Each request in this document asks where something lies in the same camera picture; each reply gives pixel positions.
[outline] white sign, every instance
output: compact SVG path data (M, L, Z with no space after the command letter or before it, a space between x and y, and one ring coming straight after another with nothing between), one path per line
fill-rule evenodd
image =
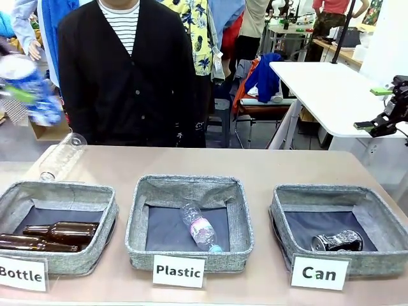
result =
M202 288L204 265L205 259L155 255L153 283Z
M0 257L0 285L46 291L45 263Z
M295 257L292 286L343 290L350 261Z

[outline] black cardigan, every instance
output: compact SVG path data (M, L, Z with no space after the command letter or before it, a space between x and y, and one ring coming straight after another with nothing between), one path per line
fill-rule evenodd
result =
M132 56L96 0L59 24L59 83L70 125L91 144L172 147L181 131L189 146L200 118L191 43L177 13L139 1Z

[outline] yellow floral shirt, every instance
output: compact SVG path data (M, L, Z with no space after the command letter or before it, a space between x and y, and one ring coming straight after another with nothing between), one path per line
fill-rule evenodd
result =
M209 75L212 51L207 36L208 0L157 0L180 14L186 32L190 29L193 61L197 75Z

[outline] brown glass bottle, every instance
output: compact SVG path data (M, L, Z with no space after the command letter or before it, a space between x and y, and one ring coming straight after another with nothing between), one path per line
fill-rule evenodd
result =
M24 235L44 237L47 241L61 244L89 244L99 223L57 222L53 225L26 226Z
M40 237L0 234L0 249L39 252L78 252L76 245L47 242Z

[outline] fabric bin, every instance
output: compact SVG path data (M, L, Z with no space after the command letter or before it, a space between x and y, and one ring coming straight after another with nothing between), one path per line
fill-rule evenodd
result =
M280 185L270 207L282 253L351 259L350 276L397 275L408 260L408 232L374 191L357 186ZM359 252L312 251L314 235L360 231Z
M195 203L203 210L219 240L222 243L227 241L223 244L223 252L209 253L197 248L182 223L179 208L185 203ZM226 239L220 238L225 233ZM140 270L153 270L154 256L165 255L205 257L205 271L210 273L241 272L254 247L251 219L241 182L231 177L142 177L135 189L125 245L131 264Z
M111 187L74 182L17 182L0 197L0 233L21 234L27 219L32 222L49 220L48 224L99 222L99 226L90 244L80 252L0 249L0 256L45 258L50 275L87 275L95 268L109 241L117 212L115 191Z

